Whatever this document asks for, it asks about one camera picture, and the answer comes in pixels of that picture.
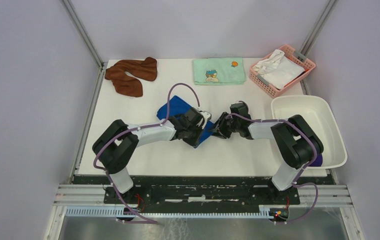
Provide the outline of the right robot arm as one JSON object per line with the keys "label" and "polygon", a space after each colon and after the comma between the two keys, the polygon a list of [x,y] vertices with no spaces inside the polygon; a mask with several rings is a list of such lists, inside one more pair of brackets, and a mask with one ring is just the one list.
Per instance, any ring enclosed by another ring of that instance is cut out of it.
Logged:
{"label": "right robot arm", "polygon": [[307,166],[324,151],[324,145],[306,120],[299,114],[287,119],[252,119],[248,105],[239,101],[223,112],[210,132],[213,136],[228,139],[238,133],[247,140],[273,140],[283,159],[270,179],[267,199],[280,204],[287,198],[287,189],[294,186]]}

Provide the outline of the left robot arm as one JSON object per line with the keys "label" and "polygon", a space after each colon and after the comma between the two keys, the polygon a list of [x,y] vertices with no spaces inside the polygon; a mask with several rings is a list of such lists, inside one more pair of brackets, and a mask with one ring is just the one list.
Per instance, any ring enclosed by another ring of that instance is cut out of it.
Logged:
{"label": "left robot arm", "polygon": [[181,140],[196,148],[212,115],[191,107],[184,114],[176,114],[160,122],[129,125],[115,120],[95,141],[92,150],[100,161],[113,186],[116,197],[125,204],[132,202],[136,191],[127,165],[136,148],[161,141]]}

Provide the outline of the blue towel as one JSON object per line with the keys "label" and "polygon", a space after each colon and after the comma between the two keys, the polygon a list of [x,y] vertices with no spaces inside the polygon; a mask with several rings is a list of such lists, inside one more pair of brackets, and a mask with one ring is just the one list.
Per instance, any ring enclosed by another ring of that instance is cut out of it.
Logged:
{"label": "blue towel", "polygon": [[[170,101],[169,101],[169,106],[170,106],[170,112],[169,116],[174,116],[178,117],[179,115],[185,114],[192,106],[188,104],[186,101],[181,99],[179,96],[174,95]],[[159,120],[163,120],[166,117],[167,114],[167,104],[165,103],[163,106],[161,106],[157,113],[156,117]],[[201,143],[203,143],[205,140],[207,140],[209,137],[212,136],[212,132],[210,132],[210,128],[214,126],[214,123],[212,121],[208,121],[206,123],[205,129],[203,130],[199,142],[196,144],[193,144],[192,146],[194,148],[197,148]]]}

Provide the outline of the purple towel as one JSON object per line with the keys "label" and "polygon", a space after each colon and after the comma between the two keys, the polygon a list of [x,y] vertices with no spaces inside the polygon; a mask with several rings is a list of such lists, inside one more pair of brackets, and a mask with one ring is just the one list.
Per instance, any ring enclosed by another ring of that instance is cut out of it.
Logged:
{"label": "purple towel", "polygon": [[310,167],[321,167],[323,165],[323,156],[319,154],[317,158],[309,165]]}

